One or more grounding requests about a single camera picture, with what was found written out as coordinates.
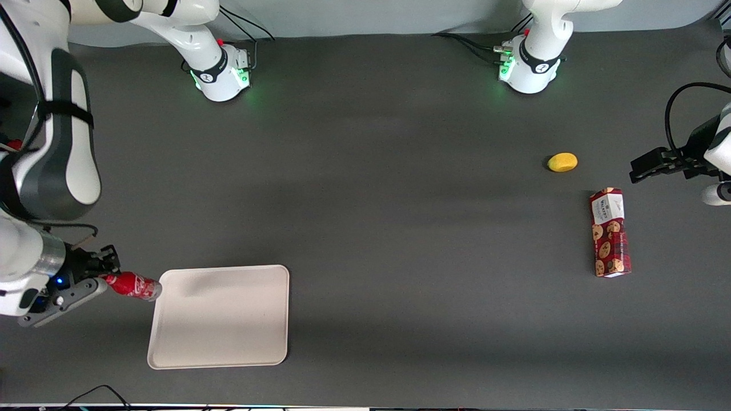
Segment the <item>white tray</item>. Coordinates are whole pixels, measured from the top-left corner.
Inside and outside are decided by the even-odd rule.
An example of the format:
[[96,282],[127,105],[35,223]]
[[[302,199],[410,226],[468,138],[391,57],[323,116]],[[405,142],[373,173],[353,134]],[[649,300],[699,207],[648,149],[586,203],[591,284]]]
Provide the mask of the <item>white tray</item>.
[[147,364],[153,369],[273,366],[287,356],[283,265],[162,274]]

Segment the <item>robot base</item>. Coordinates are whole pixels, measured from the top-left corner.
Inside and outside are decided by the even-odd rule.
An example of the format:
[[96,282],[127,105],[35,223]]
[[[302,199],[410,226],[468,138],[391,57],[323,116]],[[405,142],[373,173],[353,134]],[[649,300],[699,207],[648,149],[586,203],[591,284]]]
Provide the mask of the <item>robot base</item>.
[[214,102],[231,100],[251,85],[249,53],[232,45],[223,45],[221,48],[228,56],[227,66],[214,82],[206,83],[205,78],[198,78],[191,71],[195,86]]
[[[521,34],[507,40],[502,43],[502,49],[518,50],[525,38]],[[533,72],[530,65],[523,61],[519,53],[503,54],[501,60],[503,64],[500,66],[498,80],[508,83],[510,87],[524,94],[536,94],[546,88],[548,83],[556,78],[556,69],[561,63],[561,60],[558,60],[552,67],[546,67],[544,72],[537,74]]]

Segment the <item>cable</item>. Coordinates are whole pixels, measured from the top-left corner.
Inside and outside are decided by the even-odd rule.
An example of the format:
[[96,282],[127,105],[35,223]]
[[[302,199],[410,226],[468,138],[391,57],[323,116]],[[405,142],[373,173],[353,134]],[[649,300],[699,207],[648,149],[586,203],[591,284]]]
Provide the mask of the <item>cable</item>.
[[7,11],[5,11],[5,8],[2,7],[2,4],[0,4],[0,20],[2,20],[2,22],[7,27],[7,30],[10,33],[10,37],[15,43],[15,47],[17,47],[18,51],[20,52],[20,57],[23,58],[23,63],[25,63],[26,67],[28,68],[28,73],[31,76],[31,82],[33,83],[33,89],[36,91],[36,99],[39,102],[45,100],[45,94],[43,93],[43,86],[41,84],[41,77],[38,74],[36,64],[33,62],[33,56],[31,56],[31,51],[28,49],[28,45],[26,44],[25,40],[23,40],[23,36],[20,35],[18,28],[15,27],[15,24],[12,23],[12,20],[7,14]]
[[463,42],[466,42],[466,43],[470,44],[472,47],[479,48],[480,50],[487,50],[487,51],[492,51],[493,50],[492,47],[489,47],[489,46],[486,46],[486,45],[481,45],[480,43],[474,42],[474,41],[468,39],[467,37],[461,36],[459,34],[454,34],[454,33],[434,33],[434,34],[432,34],[432,36],[446,37],[446,38],[450,38],[450,39],[460,40],[460,41],[463,41]]
[[248,31],[244,30],[244,29],[243,29],[243,27],[241,27],[241,26],[240,26],[240,25],[239,25],[238,23],[236,23],[236,22],[235,22],[235,21],[234,21],[234,20],[233,20],[233,19],[231,18],[231,16],[229,16],[228,14],[226,14],[226,12],[224,12],[223,10],[224,10],[224,8],[223,8],[223,7],[221,7],[221,14],[223,14],[225,18],[229,19],[229,21],[230,21],[231,23],[233,23],[233,25],[234,25],[234,26],[238,27],[238,29],[239,29],[239,30],[243,31],[243,33],[244,33],[244,34],[246,34],[247,36],[249,36],[249,39],[251,39],[251,41],[252,41],[252,42],[257,42],[257,39],[253,38],[253,37],[252,37],[252,36],[251,36],[251,35],[249,34],[249,32],[248,32]]
[[469,52],[470,52],[470,53],[474,54],[474,55],[475,55],[475,56],[476,56],[476,57],[477,57],[478,59],[480,59],[480,60],[482,60],[482,61],[485,61],[485,62],[487,62],[487,63],[490,63],[490,64],[492,64],[492,63],[494,63],[494,62],[495,62],[495,60],[490,60],[490,59],[488,59],[488,58],[484,57],[483,55],[479,54],[479,53],[477,52],[477,50],[475,50],[474,48],[472,48],[472,47],[470,46],[470,43],[472,43],[472,41],[471,41],[471,40],[467,39],[467,40],[469,40],[469,42],[466,42],[466,41],[464,41],[464,40],[463,40],[463,39],[461,38],[461,36],[447,36],[447,35],[445,35],[445,34],[449,34],[449,33],[435,33],[435,34],[432,34],[432,36],[436,36],[436,37],[444,37],[444,38],[451,38],[451,39],[455,39],[455,40],[457,40],[457,41],[458,41],[458,42],[459,42],[459,43],[460,43],[461,45],[465,46],[465,47],[467,48],[467,50],[469,50]]
[[243,31],[243,33],[246,34],[247,36],[249,36],[249,39],[251,39],[251,41],[254,42],[254,63],[251,65],[250,70],[253,70],[253,69],[257,68],[257,62],[259,61],[259,59],[257,58],[257,54],[259,53],[259,45],[257,44],[258,43],[257,39],[253,38],[249,34],[248,31],[244,30],[243,27],[241,27],[241,25],[239,25],[238,23],[236,23],[233,20],[233,18],[231,18],[231,16],[229,16],[228,14],[226,14],[226,12],[224,12],[223,10],[225,10],[225,9],[223,7],[221,7],[221,14],[223,14],[225,18],[229,19],[229,21],[231,23],[233,23],[234,26],[238,27],[241,31]]
[[528,25],[528,24],[529,24],[530,22],[532,22],[532,21],[533,21],[533,16],[531,16],[531,18],[529,18],[529,19],[528,19],[528,21],[526,21],[526,22],[525,22],[525,23],[524,23],[524,24],[523,24],[523,25],[522,25],[522,26],[521,26],[521,27],[520,27],[520,28],[518,29],[518,31],[519,31],[519,32],[520,32],[520,31],[523,31],[523,30],[525,29],[525,27],[527,27],[527,25]]
[[726,45],[726,40],[722,41],[721,44],[719,44],[718,48],[716,49],[716,63],[719,64],[719,67],[721,68],[721,71],[724,72],[725,75],[731,78],[731,72],[728,68],[723,64],[721,61],[721,50],[723,50],[724,46]]
[[106,384],[101,384],[101,385],[98,385],[98,386],[96,386],[96,387],[92,388],[91,390],[89,390],[89,391],[86,391],[85,393],[83,393],[83,394],[81,394],[81,395],[79,395],[79,396],[76,396],[76,397],[75,397],[75,398],[74,398],[73,400],[69,401],[69,402],[68,402],[68,403],[67,403],[66,405],[64,405],[63,407],[59,408],[59,410],[66,410],[66,409],[67,409],[67,408],[69,407],[69,405],[71,405],[71,404],[75,403],[75,402],[76,402],[76,401],[78,401],[78,399],[80,399],[81,397],[83,397],[83,396],[87,396],[87,395],[89,395],[90,393],[93,393],[94,391],[96,391],[96,390],[98,390],[98,389],[100,389],[100,388],[106,388],[106,389],[108,389],[109,391],[112,391],[112,393],[113,393],[113,394],[114,394],[114,395],[115,395],[115,396],[116,396],[116,397],[117,397],[117,398],[119,399],[119,401],[120,401],[120,402],[122,403],[122,405],[124,405],[124,409],[125,409],[126,411],[129,411],[129,410],[130,410],[130,407],[131,407],[130,403],[129,403],[129,402],[127,402],[127,400],[126,400],[126,399],[122,398],[122,396],[121,396],[121,395],[119,395],[119,393],[118,393],[117,391],[115,391],[115,390],[114,390],[114,388],[111,388],[111,387],[110,387],[109,385],[106,385]]
[[[5,8],[2,7],[2,4],[0,4],[0,20],[5,24],[7,27],[8,33],[10,33],[10,36],[12,38],[12,41],[15,43],[15,47],[18,48],[18,52],[20,53],[20,57],[23,58],[23,63],[26,65],[26,68],[28,69],[28,74],[31,77],[31,83],[33,84],[33,89],[36,93],[36,100],[37,103],[44,102],[45,101],[45,93],[43,92],[43,85],[41,84],[41,77],[38,74],[38,69],[36,68],[36,64],[33,62],[33,56],[31,56],[31,51],[28,49],[28,45],[26,44],[25,40],[23,40],[23,36],[20,35],[20,32],[18,31],[18,28],[15,27],[15,24],[13,24],[12,20],[10,19],[10,15],[7,14],[7,11]],[[20,148],[18,152],[18,156],[16,156],[16,160],[20,159],[21,154],[25,154],[30,149],[31,145],[35,141],[38,133],[40,133],[42,125],[45,123],[45,121],[41,121],[41,119],[38,119],[38,122],[36,123],[35,127],[33,128],[33,131],[28,136],[26,141],[23,141],[23,146]]]
[[512,29],[510,29],[510,31],[515,31],[515,29],[517,29],[517,28],[519,27],[519,25],[520,25],[520,24],[522,24],[522,23],[523,23],[523,21],[525,21],[525,20],[526,20],[527,18],[533,18],[533,13],[528,13],[528,15],[526,15],[526,16],[525,16],[524,18],[522,18],[522,19],[521,19],[520,21],[518,21],[518,22],[517,22],[517,23],[516,23],[516,24],[515,24],[515,25],[514,25],[514,26],[512,27]]
[[248,18],[244,18],[244,17],[241,17],[241,16],[239,16],[238,14],[236,14],[236,13],[234,13],[234,12],[232,12],[232,11],[228,10],[228,9],[227,9],[226,7],[223,7],[223,6],[221,6],[221,10],[223,10],[223,11],[227,12],[228,14],[230,14],[230,15],[232,15],[232,16],[234,16],[234,17],[237,17],[237,18],[240,18],[241,20],[244,20],[244,21],[246,21],[247,23],[251,24],[251,25],[252,25],[252,26],[254,26],[254,27],[257,27],[258,29],[260,29],[260,30],[262,30],[263,32],[265,32],[265,33],[266,33],[266,34],[267,34],[267,35],[269,36],[269,38],[270,38],[270,39],[272,39],[272,41],[276,41],[276,39],[275,39],[275,38],[274,38],[274,36],[273,36],[273,35],[272,35],[272,34],[271,34],[271,33],[269,32],[269,30],[265,29],[264,27],[261,27],[260,25],[258,25],[258,24],[256,24],[256,23],[254,23],[253,21],[249,20]]
[[675,99],[678,98],[678,95],[683,92],[683,90],[691,87],[713,88],[714,90],[719,90],[731,94],[731,87],[726,87],[715,83],[695,82],[688,83],[685,86],[678,88],[668,99],[667,105],[665,106],[665,137],[667,138],[667,144],[670,146],[670,150],[673,152],[673,156],[680,159],[681,163],[688,170],[693,169],[693,166],[690,164],[690,162],[688,162],[688,160],[686,160],[685,157],[681,156],[680,150],[678,150],[678,147],[675,146],[673,134],[670,132],[670,109],[673,108],[673,103]]
[[81,222],[52,222],[52,221],[42,221],[42,220],[32,220],[32,219],[24,219],[23,217],[16,216],[11,210],[8,209],[7,204],[0,202],[0,209],[4,211],[7,215],[11,216],[12,218],[16,220],[20,220],[26,224],[30,225],[39,225],[42,227],[62,227],[62,228],[88,228],[91,230],[92,237],[96,237],[99,235],[99,228],[96,225],[91,224],[85,224]]
[[729,7],[731,7],[731,1],[727,1],[727,3],[725,4],[725,7],[722,4],[721,7],[719,8],[719,11],[716,12],[716,17],[714,17],[714,18],[720,18],[726,12],[726,10],[729,9]]

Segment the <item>dark gray tabletop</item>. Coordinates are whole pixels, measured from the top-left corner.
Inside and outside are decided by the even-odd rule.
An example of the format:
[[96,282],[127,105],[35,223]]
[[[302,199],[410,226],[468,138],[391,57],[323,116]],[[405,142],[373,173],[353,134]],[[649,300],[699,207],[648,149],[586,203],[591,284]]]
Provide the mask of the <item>dark gray tabletop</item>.
[[[673,90],[728,83],[720,41],[717,23],[576,34],[523,96],[448,39],[285,39],[224,104],[172,48],[77,50],[96,245],[152,277],[286,265],[289,357],[153,371],[153,304],[107,294],[40,329],[0,319],[1,399],[106,383],[138,403],[728,410],[731,208],[700,202],[710,179],[627,176],[665,144]],[[688,91],[678,139],[728,99]],[[560,151],[579,167],[546,171]],[[593,274],[587,198],[605,186],[624,189],[635,270],[616,279]]]

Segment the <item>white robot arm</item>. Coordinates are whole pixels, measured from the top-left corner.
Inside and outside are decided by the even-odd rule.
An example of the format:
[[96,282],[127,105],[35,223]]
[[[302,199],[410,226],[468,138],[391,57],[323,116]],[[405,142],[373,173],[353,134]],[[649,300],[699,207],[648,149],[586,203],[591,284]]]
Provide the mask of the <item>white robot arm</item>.
[[168,40],[213,101],[249,86],[244,50],[203,25],[217,0],[0,0],[0,72],[33,85],[38,105],[20,150],[0,149],[0,314],[38,326],[103,292],[118,274],[112,246],[86,252],[40,220],[73,220],[98,201],[94,117],[83,68],[68,51],[70,23],[131,21]]
[[676,147],[670,134],[670,108],[675,98],[691,87],[715,88],[731,93],[731,88],[712,83],[689,83],[673,93],[665,109],[665,131],[670,148],[658,147],[632,160],[629,174],[633,184],[647,177],[683,172],[686,179],[697,176],[718,178],[717,184],[701,192],[701,200],[710,206],[731,205],[731,103],[721,114],[698,126],[685,146]]
[[559,56],[571,34],[574,23],[567,13],[594,12],[616,7],[622,0],[523,0],[534,16],[530,34],[520,34],[497,46],[503,67],[498,79],[515,90],[534,94],[542,91],[556,77],[561,63]]

